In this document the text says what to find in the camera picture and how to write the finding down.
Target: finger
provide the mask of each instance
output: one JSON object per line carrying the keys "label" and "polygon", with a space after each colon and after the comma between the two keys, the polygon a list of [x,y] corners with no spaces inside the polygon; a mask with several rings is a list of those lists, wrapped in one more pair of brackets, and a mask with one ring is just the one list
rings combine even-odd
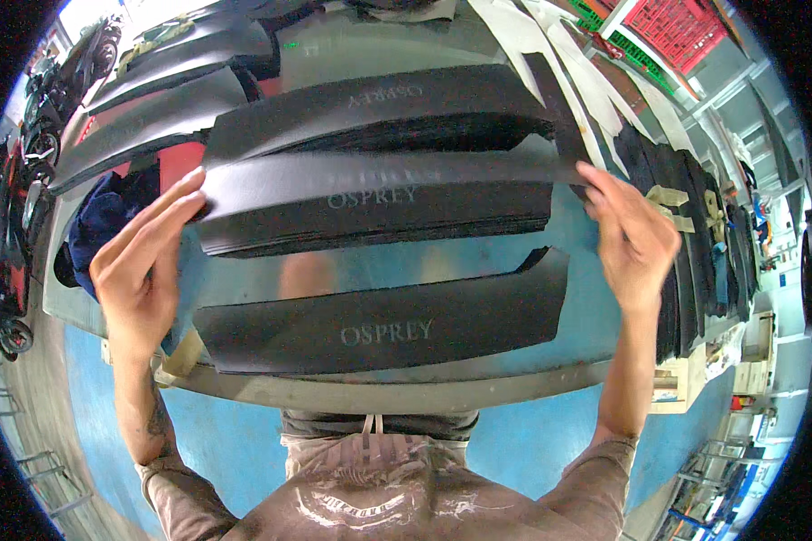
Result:
{"label": "finger", "polygon": [[601,192],[609,210],[617,215],[619,226],[636,250],[642,251],[655,242],[654,215],[661,215],[650,207],[637,188],[585,162],[577,162],[577,172],[592,184],[592,189]]}
{"label": "finger", "polygon": [[623,239],[623,228],[620,227],[616,213],[600,191],[589,187],[586,189],[586,196],[592,203],[595,220],[598,222],[598,254],[606,260],[618,254],[626,243]]}
{"label": "finger", "polygon": [[139,230],[114,261],[114,266],[136,287],[140,287],[154,261],[162,255],[172,239],[180,234],[186,222],[201,210],[204,201],[204,193],[201,191],[175,201]]}
{"label": "finger", "polygon": [[584,203],[584,211],[586,211],[586,215],[589,216],[591,220],[596,220],[595,205],[592,204],[592,202],[586,201]]}
{"label": "finger", "polygon": [[132,239],[138,234],[142,227],[156,219],[162,212],[169,209],[175,201],[181,197],[195,193],[202,188],[205,179],[204,168],[199,166],[181,179],[180,182],[173,185],[168,191],[162,194],[152,204],[139,212],[121,231],[109,241],[108,244],[102,248],[102,259],[105,263],[117,260],[121,253],[132,242]]}

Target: floor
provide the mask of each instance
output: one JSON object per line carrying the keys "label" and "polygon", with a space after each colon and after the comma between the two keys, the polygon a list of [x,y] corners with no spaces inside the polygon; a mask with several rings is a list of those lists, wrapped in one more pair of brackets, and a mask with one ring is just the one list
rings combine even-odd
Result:
{"label": "floor", "polygon": [[[99,339],[64,330],[66,374],[78,440],[96,489],[117,512],[159,535],[156,516],[138,490],[138,476],[120,439],[111,367],[100,359]],[[715,431],[730,403],[734,369],[706,385],[685,415],[651,416],[631,474],[627,511],[647,501]],[[601,386],[530,403],[489,408],[469,444],[470,468],[492,481],[538,498],[589,442]],[[237,516],[247,513],[283,481],[279,411],[197,395],[162,392],[186,463],[209,479]],[[517,456],[518,460],[502,457]]]}
{"label": "floor", "polygon": [[[32,285],[31,298],[42,292]],[[96,490],[107,472],[88,468],[88,458],[79,444],[73,406],[66,378],[63,355],[63,324],[41,312],[32,302],[27,322],[34,336],[33,348],[17,362],[0,362],[0,387],[10,389],[18,415],[1,420],[4,435],[16,458],[51,450],[59,457],[76,484],[93,492],[90,503],[77,507],[58,520],[67,539],[111,541],[115,539],[142,540],[160,538],[148,536],[137,521],[116,511],[115,506]],[[6,401],[0,411],[8,410]],[[66,490],[59,478],[48,476],[37,487],[54,509],[73,500],[78,493]]]}

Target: gray t-shirt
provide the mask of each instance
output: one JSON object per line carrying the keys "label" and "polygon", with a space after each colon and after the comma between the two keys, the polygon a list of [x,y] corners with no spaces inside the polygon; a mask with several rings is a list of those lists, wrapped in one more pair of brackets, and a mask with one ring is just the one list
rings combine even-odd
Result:
{"label": "gray t-shirt", "polygon": [[179,457],[136,468],[170,541],[619,536],[637,440],[586,449],[538,501],[469,471],[445,443],[391,434],[316,440],[299,468],[292,461],[288,481],[240,520]]}

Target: dark blue cloth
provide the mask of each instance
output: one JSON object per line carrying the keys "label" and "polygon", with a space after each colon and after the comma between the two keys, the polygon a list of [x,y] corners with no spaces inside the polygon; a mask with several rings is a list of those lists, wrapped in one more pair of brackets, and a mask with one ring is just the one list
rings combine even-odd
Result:
{"label": "dark blue cloth", "polygon": [[715,243],[710,255],[716,269],[716,302],[726,307],[728,304],[728,259],[725,243]]}
{"label": "dark blue cloth", "polygon": [[69,227],[69,254],[75,279],[91,297],[93,256],[113,239],[144,207],[159,197],[159,165],[131,173],[124,179],[111,172],[99,179]]}

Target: worker in background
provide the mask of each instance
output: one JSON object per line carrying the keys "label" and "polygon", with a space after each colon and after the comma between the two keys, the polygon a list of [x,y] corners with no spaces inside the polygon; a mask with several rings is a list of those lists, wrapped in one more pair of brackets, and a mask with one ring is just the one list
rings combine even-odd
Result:
{"label": "worker in background", "polygon": [[91,275],[108,323],[120,430],[167,538],[617,539],[652,401],[660,290],[681,240],[637,189],[583,163],[577,170],[590,183],[585,210],[598,222],[598,254],[622,324],[592,441],[538,500],[466,468],[477,412],[284,411],[286,482],[243,519],[233,516],[181,460],[150,363],[175,317],[179,240],[204,205],[204,171],[139,213],[99,250]]}

